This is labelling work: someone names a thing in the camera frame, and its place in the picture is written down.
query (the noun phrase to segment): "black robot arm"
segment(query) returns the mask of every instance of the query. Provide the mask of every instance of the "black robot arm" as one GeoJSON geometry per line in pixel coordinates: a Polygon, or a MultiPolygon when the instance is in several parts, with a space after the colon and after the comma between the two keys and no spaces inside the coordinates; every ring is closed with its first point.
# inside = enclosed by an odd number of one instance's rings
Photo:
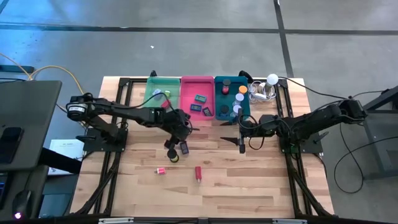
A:
{"type": "Polygon", "coordinates": [[[83,121],[85,124],[101,131],[101,137],[107,142],[118,142],[125,138],[119,134],[120,129],[115,124],[104,121],[99,115],[106,114],[136,121],[147,128],[160,128],[172,136],[165,142],[169,149],[168,156],[175,158],[177,153],[174,146],[185,142],[193,128],[189,127],[190,115],[183,110],[176,109],[166,112],[161,107],[136,108],[110,102],[104,98],[93,98],[91,93],[82,96],[73,96],[67,104],[68,118],[74,121],[83,121]]]}
{"type": "Polygon", "coordinates": [[[245,114],[241,114],[241,112],[238,116],[240,138],[223,139],[239,145],[241,153],[245,153],[244,138],[266,138],[276,134],[282,138],[285,146],[300,144],[312,134],[333,125],[361,123],[367,114],[358,100],[341,100],[326,108],[295,118],[280,118],[276,115],[265,114],[260,117],[258,123],[257,121],[253,123],[252,121],[243,121],[245,114]]]}

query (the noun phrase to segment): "white paper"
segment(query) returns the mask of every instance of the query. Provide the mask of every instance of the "white paper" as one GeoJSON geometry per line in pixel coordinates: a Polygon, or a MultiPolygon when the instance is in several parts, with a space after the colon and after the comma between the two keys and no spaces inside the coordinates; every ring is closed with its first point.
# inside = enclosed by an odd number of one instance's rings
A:
{"type": "MultiPolygon", "coordinates": [[[[53,139],[51,140],[50,150],[72,159],[82,160],[84,143],[77,139],[53,139]]],[[[49,175],[68,175],[71,174],[64,170],[54,168],[49,169],[49,175]]]]}

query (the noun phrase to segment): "plastic bin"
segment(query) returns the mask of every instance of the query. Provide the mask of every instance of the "plastic bin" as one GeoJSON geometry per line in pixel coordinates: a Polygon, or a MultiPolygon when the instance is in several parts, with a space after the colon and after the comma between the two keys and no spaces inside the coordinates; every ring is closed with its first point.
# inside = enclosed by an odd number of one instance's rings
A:
{"type": "MultiPolygon", "coordinates": [[[[165,90],[170,91],[170,102],[174,109],[178,108],[178,102],[180,98],[180,79],[179,78],[163,78],[163,77],[149,77],[147,79],[147,86],[145,89],[144,101],[148,100],[156,89],[160,89],[162,93],[165,90]]],[[[161,96],[158,100],[152,98],[145,107],[160,107],[165,101],[165,96],[161,96]]]]}
{"type": "MultiPolygon", "coordinates": [[[[216,95],[216,114],[215,117],[220,121],[229,121],[232,117],[222,117],[220,116],[220,108],[222,105],[229,106],[228,114],[232,112],[232,104],[235,101],[235,95],[239,93],[239,86],[244,85],[248,86],[248,80],[246,77],[216,77],[215,78],[215,95],[216,95]],[[231,80],[231,84],[229,86],[229,93],[227,95],[222,94],[221,90],[223,89],[223,80],[229,79],[231,80]]],[[[250,101],[248,93],[244,94],[244,100],[241,102],[241,106],[244,114],[250,114],[250,101]]]]}
{"type": "Polygon", "coordinates": [[[184,112],[191,115],[193,121],[211,120],[215,115],[215,93],[214,93],[214,78],[208,76],[192,76],[181,78],[181,95],[180,108],[184,112]],[[206,102],[201,103],[195,101],[195,96],[203,95],[206,97],[206,102]],[[202,111],[190,110],[191,104],[198,104],[202,106],[202,111]],[[213,116],[205,116],[203,109],[208,107],[213,116]]]}

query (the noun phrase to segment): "wooden table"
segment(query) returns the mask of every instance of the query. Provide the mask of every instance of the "wooden table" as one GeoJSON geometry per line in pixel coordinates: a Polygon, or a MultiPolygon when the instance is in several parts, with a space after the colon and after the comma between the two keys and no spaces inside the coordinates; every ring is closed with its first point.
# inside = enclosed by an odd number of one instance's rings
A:
{"type": "MultiPolygon", "coordinates": [[[[114,101],[119,78],[104,77],[99,97],[114,101]]],[[[295,81],[303,84],[301,78],[295,81]]],[[[142,103],[145,87],[145,83],[134,84],[130,105],[142,103]]],[[[294,116],[310,112],[305,88],[289,82],[289,91],[294,116]]],[[[256,119],[262,114],[277,114],[275,100],[251,104],[251,114],[256,119]]],[[[111,121],[110,116],[104,119],[111,121]]],[[[293,217],[286,163],[277,137],[266,138],[258,151],[246,142],[246,153],[240,154],[238,147],[220,139],[238,136],[238,125],[219,126],[220,123],[193,122],[200,131],[194,131],[187,139],[189,156],[180,156],[180,161],[173,164],[163,147],[169,134],[129,121],[129,138],[119,166],[112,216],[293,217]],[[202,167],[200,184],[195,179],[195,166],[202,167]],[[154,174],[157,167],[166,167],[167,174],[154,174]]],[[[253,139],[252,145],[259,146],[260,142],[260,138],[253,139]]],[[[97,187],[103,156],[104,153],[96,152],[83,161],[71,212],[77,211],[97,187]]],[[[303,164],[309,189],[326,210],[333,213],[321,162],[314,155],[304,154],[303,164]]],[[[107,194],[105,189],[101,210],[107,194]]],[[[298,194],[304,211],[301,190],[298,194]]]]}

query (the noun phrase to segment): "gray floor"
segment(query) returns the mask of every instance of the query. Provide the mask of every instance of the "gray floor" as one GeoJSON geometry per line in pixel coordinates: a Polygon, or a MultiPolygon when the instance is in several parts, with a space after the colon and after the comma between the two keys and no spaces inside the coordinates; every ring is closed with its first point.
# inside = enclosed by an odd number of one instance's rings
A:
{"type": "MultiPolygon", "coordinates": [[[[398,2],[393,0],[280,0],[280,5],[286,29],[398,29],[398,2]]],[[[277,28],[272,0],[10,0],[0,14],[0,24],[22,23],[277,28]]],[[[348,96],[398,85],[397,36],[288,35],[287,43],[295,77],[304,78],[307,86],[318,91],[348,96]]],[[[3,29],[0,52],[37,68],[66,67],[78,77],[84,90],[94,95],[105,75],[149,75],[153,69],[162,76],[236,75],[240,70],[256,77],[286,75],[279,34],[3,29]]],[[[0,64],[4,63],[9,62],[0,58],[0,64]]],[[[65,104],[71,95],[80,94],[73,80],[62,71],[46,70],[38,79],[63,82],[60,104],[65,104]]],[[[376,96],[369,94],[358,99],[365,104],[376,96]]],[[[333,100],[311,92],[308,97],[312,109],[333,100]]],[[[362,191],[354,195],[341,192],[332,178],[333,168],[346,149],[337,126],[327,131],[330,134],[322,145],[335,213],[346,218],[397,222],[398,178],[365,182],[362,191]]],[[[368,143],[362,127],[343,125],[343,132],[352,149],[368,143]]],[[[57,110],[46,146],[51,139],[70,139],[81,133],[78,124],[57,110]]],[[[356,155],[365,174],[376,168],[369,149],[356,155]]],[[[337,173],[346,190],[360,184],[359,172],[350,158],[342,162],[337,173]]],[[[50,188],[47,193],[55,194],[50,188]]]]}

